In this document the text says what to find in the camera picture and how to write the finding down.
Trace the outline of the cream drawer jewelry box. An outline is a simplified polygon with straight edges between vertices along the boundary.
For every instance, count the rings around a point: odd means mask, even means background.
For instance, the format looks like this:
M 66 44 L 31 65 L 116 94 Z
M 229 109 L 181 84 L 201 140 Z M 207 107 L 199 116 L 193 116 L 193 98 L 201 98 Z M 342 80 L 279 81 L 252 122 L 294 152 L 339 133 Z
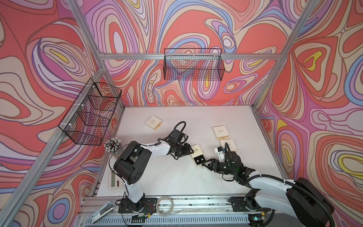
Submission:
M 213 127 L 213 132 L 217 140 L 229 138 L 229 132 L 224 125 Z

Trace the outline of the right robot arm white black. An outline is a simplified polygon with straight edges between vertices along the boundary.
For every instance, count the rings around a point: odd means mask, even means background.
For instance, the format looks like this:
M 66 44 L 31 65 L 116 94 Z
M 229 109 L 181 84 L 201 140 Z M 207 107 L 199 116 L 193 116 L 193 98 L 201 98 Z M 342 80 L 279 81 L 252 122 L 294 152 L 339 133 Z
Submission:
M 267 220 L 253 220 L 252 226 L 268 225 L 276 211 L 297 218 L 305 227 L 336 225 L 333 218 L 334 206 L 306 178 L 291 180 L 258 173 L 255 169 L 246 167 L 228 144 L 216 148 L 215 152 L 218 159 L 202 159 L 199 163 L 222 176 L 232 176 L 231 182 L 249 188 L 246 195 L 229 199 L 233 210 L 259 211 L 261 218 L 266 211 L 271 212 Z

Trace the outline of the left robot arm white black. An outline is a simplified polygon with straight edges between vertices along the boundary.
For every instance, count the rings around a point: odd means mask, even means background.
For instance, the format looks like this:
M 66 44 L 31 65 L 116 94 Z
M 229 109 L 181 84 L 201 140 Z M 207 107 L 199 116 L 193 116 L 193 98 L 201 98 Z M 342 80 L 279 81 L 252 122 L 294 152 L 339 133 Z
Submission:
M 191 145 L 187 143 L 189 136 L 183 132 L 186 125 L 185 121 L 179 122 L 168 136 L 159 138 L 155 143 L 141 144 L 132 141 L 127 145 L 115 161 L 113 170 L 125 183 L 128 201 L 138 204 L 145 198 L 139 180 L 151 158 L 170 155 L 178 160 L 194 153 Z

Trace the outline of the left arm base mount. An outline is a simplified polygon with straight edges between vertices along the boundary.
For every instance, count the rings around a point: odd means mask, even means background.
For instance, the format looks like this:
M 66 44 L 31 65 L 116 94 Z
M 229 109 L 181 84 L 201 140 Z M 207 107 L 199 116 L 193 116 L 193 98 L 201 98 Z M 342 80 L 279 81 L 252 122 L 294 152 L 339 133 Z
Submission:
M 118 213 L 122 217 L 132 215 L 133 220 L 145 220 L 156 213 L 157 198 L 141 198 L 140 201 L 134 203 L 128 198 L 122 198 L 115 202 L 119 206 Z

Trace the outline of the small cream jewelry box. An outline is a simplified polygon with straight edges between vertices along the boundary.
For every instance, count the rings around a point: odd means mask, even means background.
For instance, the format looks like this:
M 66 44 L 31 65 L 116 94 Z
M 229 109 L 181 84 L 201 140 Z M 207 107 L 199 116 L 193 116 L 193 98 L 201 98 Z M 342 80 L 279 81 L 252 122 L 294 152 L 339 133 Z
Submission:
M 196 145 L 192 146 L 192 150 L 193 150 L 193 153 L 191 154 L 191 157 L 194 161 L 194 164 L 196 166 L 202 165 L 202 163 L 204 161 L 206 161 L 206 159 L 204 157 L 204 153 L 203 153 L 200 145 L 196 144 Z

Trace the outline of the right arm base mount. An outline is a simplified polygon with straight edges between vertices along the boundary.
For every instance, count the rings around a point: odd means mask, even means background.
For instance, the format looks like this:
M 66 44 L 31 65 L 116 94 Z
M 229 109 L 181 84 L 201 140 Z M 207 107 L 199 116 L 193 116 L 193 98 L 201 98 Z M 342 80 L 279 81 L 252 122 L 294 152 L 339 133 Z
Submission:
M 259 189 L 250 189 L 245 196 L 230 197 L 228 202 L 231 203 L 234 212 L 250 212 L 248 214 L 250 222 L 263 221 L 271 209 L 257 204 L 255 196 L 259 191 Z

